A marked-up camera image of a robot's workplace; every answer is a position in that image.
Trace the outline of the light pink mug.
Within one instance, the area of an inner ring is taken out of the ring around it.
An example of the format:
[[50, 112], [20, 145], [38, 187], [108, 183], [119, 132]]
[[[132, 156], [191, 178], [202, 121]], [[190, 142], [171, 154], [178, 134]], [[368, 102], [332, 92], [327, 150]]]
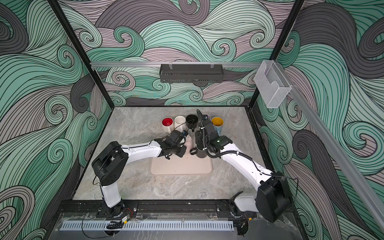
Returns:
[[189, 153], [190, 150], [193, 148], [193, 138], [191, 136], [186, 137], [186, 141], [184, 143], [184, 146], [186, 147], [186, 152]]

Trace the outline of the blue butterfly mug yellow inside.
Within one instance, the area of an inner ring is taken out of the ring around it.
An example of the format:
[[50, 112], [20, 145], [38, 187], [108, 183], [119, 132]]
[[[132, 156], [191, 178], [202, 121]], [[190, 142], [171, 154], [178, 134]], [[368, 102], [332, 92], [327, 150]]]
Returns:
[[220, 117], [214, 117], [212, 118], [212, 123], [214, 125], [215, 131], [218, 133], [219, 136], [222, 135], [222, 128], [224, 125], [224, 120]]

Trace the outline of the cream white mug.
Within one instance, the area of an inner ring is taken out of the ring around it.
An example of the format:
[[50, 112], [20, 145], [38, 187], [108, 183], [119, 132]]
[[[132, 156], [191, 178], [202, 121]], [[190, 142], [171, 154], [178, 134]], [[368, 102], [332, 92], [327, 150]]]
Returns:
[[162, 128], [165, 133], [170, 134], [175, 129], [174, 120], [170, 117], [162, 119]]

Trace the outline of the white ribbed mug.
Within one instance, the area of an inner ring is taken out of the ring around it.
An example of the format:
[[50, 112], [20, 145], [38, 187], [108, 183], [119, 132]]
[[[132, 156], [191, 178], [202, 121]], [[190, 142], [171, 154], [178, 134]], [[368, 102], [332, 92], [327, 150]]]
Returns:
[[186, 118], [184, 116], [175, 117], [174, 123], [175, 123], [175, 130], [181, 133], [187, 129]]

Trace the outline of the black mug white base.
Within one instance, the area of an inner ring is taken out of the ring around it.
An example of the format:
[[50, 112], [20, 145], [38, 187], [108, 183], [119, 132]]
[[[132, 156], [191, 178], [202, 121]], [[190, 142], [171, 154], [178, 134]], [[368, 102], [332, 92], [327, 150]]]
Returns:
[[188, 130], [191, 130], [192, 132], [195, 131], [196, 127], [198, 126], [199, 118], [196, 115], [188, 115], [186, 117], [186, 124]]

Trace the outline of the beige pink ribbed mug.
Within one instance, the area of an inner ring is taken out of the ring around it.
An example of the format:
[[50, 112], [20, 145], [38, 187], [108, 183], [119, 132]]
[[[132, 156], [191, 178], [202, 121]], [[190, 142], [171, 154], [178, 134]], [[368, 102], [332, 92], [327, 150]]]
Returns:
[[212, 119], [210, 115], [203, 115], [203, 117], [205, 120], [209, 120], [209, 121]]

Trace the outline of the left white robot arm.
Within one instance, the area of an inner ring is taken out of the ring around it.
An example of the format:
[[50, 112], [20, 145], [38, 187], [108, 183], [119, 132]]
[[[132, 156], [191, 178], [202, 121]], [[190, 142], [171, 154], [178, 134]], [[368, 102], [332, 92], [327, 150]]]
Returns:
[[95, 178], [99, 180], [98, 184], [109, 215], [116, 218], [124, 211], [118, 180], [128, 163], [147, 158], [168, 159], [172, 155], [181, 158], [186, 150], [183, 144], [174, 144], [162, 139], [138, 145], [121, 145], [116, 141], [109, 143], [92, 162]]

